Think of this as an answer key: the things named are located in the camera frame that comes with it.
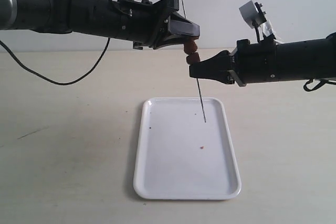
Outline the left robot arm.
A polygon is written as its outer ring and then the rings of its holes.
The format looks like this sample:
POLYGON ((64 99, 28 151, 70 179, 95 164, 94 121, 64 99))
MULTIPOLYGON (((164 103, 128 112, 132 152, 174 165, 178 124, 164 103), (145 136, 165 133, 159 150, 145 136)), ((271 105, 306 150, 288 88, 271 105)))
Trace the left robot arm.
POLYGON ((1 30, 81 33, 131 41, 134 49, 181 45, 200 36, 179 0, 1 0, 1 30))

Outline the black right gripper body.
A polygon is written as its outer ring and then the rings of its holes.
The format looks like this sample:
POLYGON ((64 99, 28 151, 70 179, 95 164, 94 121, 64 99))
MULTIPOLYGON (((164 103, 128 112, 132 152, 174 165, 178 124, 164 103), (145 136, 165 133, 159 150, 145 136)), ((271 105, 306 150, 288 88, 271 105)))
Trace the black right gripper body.
POLYGON ((239 40, 230 57, 229 74, 240 87, 277 80, 276 43, 273 39, 264 39, 255 44, 248 39, 239 40))

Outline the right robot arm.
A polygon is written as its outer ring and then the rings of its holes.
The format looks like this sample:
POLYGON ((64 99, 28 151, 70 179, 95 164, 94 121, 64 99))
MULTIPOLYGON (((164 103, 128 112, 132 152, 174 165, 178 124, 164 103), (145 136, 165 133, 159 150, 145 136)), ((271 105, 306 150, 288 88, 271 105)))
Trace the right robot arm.
POLYGON ((255 44, 239 40, 234 51, 223 50, 190 65, 189 75, 240 87, 297 80, 326 82, 335 79, 335 34, 279 45, 272 37, 255 44))

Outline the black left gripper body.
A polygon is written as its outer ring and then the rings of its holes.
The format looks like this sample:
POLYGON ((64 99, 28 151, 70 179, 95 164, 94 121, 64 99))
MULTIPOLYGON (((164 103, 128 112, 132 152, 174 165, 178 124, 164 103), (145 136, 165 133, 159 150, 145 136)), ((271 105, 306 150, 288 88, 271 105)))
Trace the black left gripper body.
POLYGON ((135 42, 139 47, 158 49, 166 35, 170 15, 179 10, 179 0, 156 3, 122 0, 115 10, 121 14, 118 39, 135 42))

